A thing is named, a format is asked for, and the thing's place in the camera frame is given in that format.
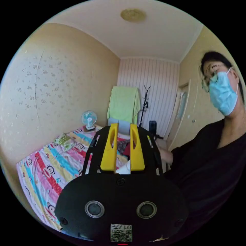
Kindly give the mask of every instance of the colorful striped bedsheet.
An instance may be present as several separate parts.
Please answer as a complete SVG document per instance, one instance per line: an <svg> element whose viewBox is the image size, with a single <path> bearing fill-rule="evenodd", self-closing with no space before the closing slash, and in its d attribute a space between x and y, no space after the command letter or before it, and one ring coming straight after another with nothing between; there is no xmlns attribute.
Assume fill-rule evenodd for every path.
<svg viewBox="0 0 246 246"><path fill-rule="evenodd" d="M96 132L84 133L83 128L67 133L76 141L76 146L66 152L55 142L30 154L17 163L17 172L24 194L39 219L53 229L61 231L55 216L55 206L62 189L80 175L88 147ZM118 140L130 136L118 134ZM117 153L116 168L127 163L127 157Z"/></svg>

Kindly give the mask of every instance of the tripod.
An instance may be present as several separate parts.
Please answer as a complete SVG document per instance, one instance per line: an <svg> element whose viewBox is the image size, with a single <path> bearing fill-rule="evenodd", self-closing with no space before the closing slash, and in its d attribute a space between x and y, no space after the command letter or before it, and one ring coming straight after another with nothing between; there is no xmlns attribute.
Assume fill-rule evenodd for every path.
<svg viewBox="0 0 246 246"><path fill-rule="evenodd" d="M148 105L148 102L146 101L147 100L147 94L148 94L148 90L150 89L150 87L146 88L146 86L144 86L145 88L145 97L144 97L144 103L143 103L143 109L142 109L142 116L141 116L141 120L140 120L140 123L139 123L139 127L141 127L142 125L142 119L143 119L143 114L146 110L144 110L145 108L149 108L149 105Z"/></svg>

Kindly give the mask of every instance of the striped wall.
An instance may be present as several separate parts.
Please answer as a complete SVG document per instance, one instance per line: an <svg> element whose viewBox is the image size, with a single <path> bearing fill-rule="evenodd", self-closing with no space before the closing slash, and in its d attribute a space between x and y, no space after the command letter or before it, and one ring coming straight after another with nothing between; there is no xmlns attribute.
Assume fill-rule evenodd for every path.
<svg viewBox="0 0 246 246"><path fill-rule="evenodd" d="M174 108L179 78L179 64L158 58L124 58L120 61L118 86L138 87L143 105L144 85L148 91L149 108L144 112L142 127L148 130L149 121L157 122L157 134L164 136Z"/></svg>

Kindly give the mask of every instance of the label sticker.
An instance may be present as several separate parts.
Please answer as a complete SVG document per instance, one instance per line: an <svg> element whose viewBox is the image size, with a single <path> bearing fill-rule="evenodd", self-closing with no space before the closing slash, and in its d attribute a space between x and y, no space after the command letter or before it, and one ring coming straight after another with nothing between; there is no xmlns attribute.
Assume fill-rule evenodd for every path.
<svg viewBox="0 0 246 246"><path fill-rule="evenodd" d="M111 242L132 242L132 225L111 224Z"/></svg>

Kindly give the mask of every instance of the electric fan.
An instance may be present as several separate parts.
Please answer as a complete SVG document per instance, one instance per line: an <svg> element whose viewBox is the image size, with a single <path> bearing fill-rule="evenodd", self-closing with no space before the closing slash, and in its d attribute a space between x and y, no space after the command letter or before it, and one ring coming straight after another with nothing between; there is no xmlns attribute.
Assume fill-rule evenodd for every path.
<svg viewBox="0 0 246 246"><path fill-rule="evenodd" d="M95 129L94 124L96 123L97 115L93 111L86 111L81 116L81 121L83 124L85 124L86 129L93 130Z"/></svg>

